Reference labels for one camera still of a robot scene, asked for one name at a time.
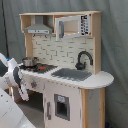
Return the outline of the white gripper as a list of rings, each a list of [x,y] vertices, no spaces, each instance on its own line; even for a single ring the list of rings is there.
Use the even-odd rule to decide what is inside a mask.
[[[4,88],[17,87],[23,100],[28,101],[29,96],[23,82],[22,72],[14,58],[4,59]]]

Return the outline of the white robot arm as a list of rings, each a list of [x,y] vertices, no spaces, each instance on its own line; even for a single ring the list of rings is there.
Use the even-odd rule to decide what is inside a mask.
[[[0,128],[17,128],[23,112],[6,93],[6,89],[16,87],[23,100],[29,96],[23,82],[22,72],[14,58],[7,60],[0,53]]]

